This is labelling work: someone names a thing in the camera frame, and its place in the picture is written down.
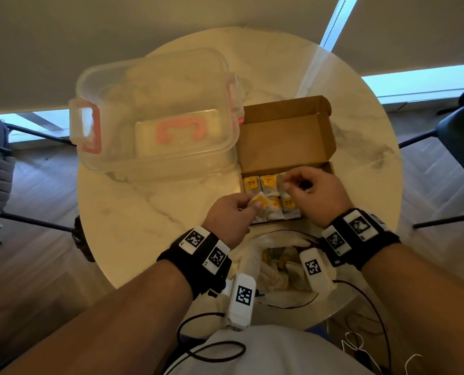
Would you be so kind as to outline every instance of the person's left hand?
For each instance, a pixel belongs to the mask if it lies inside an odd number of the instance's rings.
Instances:
[[[234,193],[220,197],[210,208],[202,227],[214,233],[231,250],[249,233],[249,225],[263,208],[261,202],[247,206],[253,195]]]

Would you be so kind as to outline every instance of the black wristband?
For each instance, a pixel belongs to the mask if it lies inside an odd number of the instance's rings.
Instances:
[[[195,300],[200,293],[212,289],[216,296],[225,288],[230,269],[230,249],[216,235],[202,227],[189,230],[161,253],[157,261],[172,262],[187,279]]]
[[[399,237],[376,215],[357,208],[336,217],[320,239],[333,266],[348,263],[359,271],[381,249],[399,242]]]

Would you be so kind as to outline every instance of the white cable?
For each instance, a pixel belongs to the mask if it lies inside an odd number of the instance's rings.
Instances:
[[[359,347],[356,347],[352,342],[350,342],[350,340],[348,339],[348,334],[356,334],[360,337],[360,340],[362,340],[362,343],[360,344]],[[369,354],[366,350],[364,350],[364,338],[359,334],[359,333],[356,333],[356,332],[346,332],[345,333],[345,339],[344,340],[341,340],[341,346],[343,347],[343,351],[345,352],[345,345],[347,345],[350,349],[352,349],[353,351],[357,351],[357,350],[360,350],[361,352],[364,352],[366,353],[369,358],[371,358],[372,362],[374,363],[374,365],[379,369],[379,372],[381,372],[381,369],[379,368],[378,364],[376,363],[376,361],[374,360],[374,358],[372,357],[371,354]]]
[[[409,372],[407,372],[407,365],[409,364],[409,362],[411,361],[411,359],[413,359],[414,357],[422,357],[422,355],[421,355],[421,354],[412,354],[412,355],[409,357],[409,359],[406,360],[405,366],[404,366],[404,368],[405,368],[405,375],[409,375]]]

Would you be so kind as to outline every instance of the hand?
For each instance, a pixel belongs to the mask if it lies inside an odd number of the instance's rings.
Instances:
[[[304,191],[298,184],[309,180],[313,188]],[[301,211],[317,226],[325,229],[340,214],[354,208],[341,181],[313,167],[297,167],[284,175],[284,189]]]
[[[247,206],[253,195],[234,193],[220,197],[210,208],[202,227],[214,233],[231,250],[249,233],[249,225],[263,208],[261,202]]]

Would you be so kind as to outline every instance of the forearm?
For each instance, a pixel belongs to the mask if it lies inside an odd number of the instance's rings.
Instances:
[[[401,244],[380,251],[362,274],[431,367],[464,373],[464,281]]]
[[[159,261],[2,373],[153,373],[191,302],[185,277]]]

